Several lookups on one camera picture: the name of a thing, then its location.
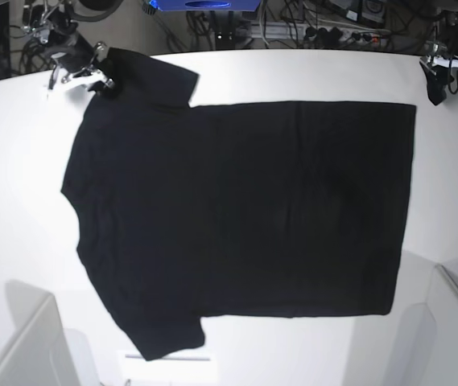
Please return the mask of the black T-shirt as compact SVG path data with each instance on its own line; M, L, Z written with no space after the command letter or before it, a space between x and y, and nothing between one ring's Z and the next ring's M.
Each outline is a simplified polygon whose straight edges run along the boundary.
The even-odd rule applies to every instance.
M62 194L77 253L146 360L202 318L386 315L411 193L413 105L192 107L198 76L123 49L85 110Z

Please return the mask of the blue box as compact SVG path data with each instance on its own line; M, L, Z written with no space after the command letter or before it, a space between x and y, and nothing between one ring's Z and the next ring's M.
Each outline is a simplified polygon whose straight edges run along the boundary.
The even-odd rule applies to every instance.
M260 0L157 0L151 1L161 11L193 11L193 10L220 10L220 11L255 11Z

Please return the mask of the white partition panel right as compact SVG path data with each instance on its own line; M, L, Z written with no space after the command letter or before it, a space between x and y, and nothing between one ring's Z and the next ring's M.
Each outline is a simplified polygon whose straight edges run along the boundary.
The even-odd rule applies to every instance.
M382 383L458 386L458 286L442 265L425 301L402 314Z

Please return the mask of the white partition panel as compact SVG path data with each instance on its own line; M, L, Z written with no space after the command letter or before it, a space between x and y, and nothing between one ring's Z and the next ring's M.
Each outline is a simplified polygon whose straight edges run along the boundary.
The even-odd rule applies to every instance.
M458 386L458 286L442 265L425 301L402 314L382 383Z
M8 281L14 332L0 350L0 385L79 385L54 294Z

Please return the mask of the white partition panel left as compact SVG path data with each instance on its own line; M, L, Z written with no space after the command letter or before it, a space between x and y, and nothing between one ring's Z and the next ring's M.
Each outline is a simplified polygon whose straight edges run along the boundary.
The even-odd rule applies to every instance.
M79 385L54 294L8 281L14 332L0 350L0 385Z

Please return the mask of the white table slot plate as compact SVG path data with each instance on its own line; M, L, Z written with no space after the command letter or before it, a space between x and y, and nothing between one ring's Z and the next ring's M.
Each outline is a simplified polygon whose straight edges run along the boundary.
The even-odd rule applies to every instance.
M145 360L136 351L119 351L123 377L131 381L165 384L216 384L216 359L205 349L182 350L162 359Z

